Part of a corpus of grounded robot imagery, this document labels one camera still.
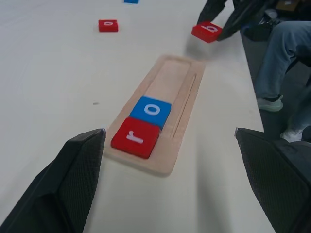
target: wooden tray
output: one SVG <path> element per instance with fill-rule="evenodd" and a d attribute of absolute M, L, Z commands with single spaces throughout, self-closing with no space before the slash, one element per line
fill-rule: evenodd
<path fill-rule="evenodd" d="M 204 69 L 204 62 L 175 56 L 161 56 L 107 130 L 104 156 L 155 175 L 170 175 Z M 172 104 L 171 113 L 149 159 L 141 159 L 110 146 L 112 137 L 130 115 L 139 98 L 144 95 Z"/>

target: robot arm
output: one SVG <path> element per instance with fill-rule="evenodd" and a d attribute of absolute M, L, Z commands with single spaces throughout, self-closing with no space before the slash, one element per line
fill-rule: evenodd
<path fill-rule="evenodd" d="M 227 0 L 208 0 L 200 13 L 198 23 L 213 21 L 214 18 L 224 9 Z M 235 10 L 225 24 L 222 33 L 217 38 L 222 41 L 231 37 L 241 27 L 247 24 L 250 19 L 263 8 L 266 8 L 270 0 L 233 0 Z"/>

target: jeans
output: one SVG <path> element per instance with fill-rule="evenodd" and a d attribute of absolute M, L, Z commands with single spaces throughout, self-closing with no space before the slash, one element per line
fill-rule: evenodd
<path fill-rule="evenodd" d="M 311 21 L 287 21 L 277 25 L 255 80 L 257 98 L 276 98 L 289 65 L 297 56 L 311 58 Z M 311 125 L 311 88 L 306 90 L 290 128 L 303 130 Z"/>

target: white table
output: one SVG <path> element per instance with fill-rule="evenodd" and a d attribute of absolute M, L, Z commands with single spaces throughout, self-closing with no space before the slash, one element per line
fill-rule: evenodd
<path fill-rule="evenodd" d="M 241 37 L 191 36 L 204 4 L 0 0 L 0 223 L 68 139 L 109 126 L 160 55 L 191 53 L 208 63 L 172 174 L 103 158 L 85 232 L 274 232 L 234 138 L 263 129 Z M 100 18 L 120 31 L 98 33 Z"/>

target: red letter tile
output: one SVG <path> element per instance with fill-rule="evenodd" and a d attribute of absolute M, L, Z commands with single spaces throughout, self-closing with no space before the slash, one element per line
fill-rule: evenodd
<path fill-rule="evenodd" d="M 98 28 L 100 32 L 117 32 L 118 23 L 114 19 L 100 19 L 98 20 Z"/>
<path fill-rule="evenodd" d="M 210 22 L 204 22 L 193 27 L 191 34 L 207 43 L 210 43 L 215 41 L 221 32 L 222 28 Z"/>
<path fill-rule="evenodd" d="M 160 128 L 128 117 L 111 140 L 111 147 L 148 159 L 154 148 Z"/>

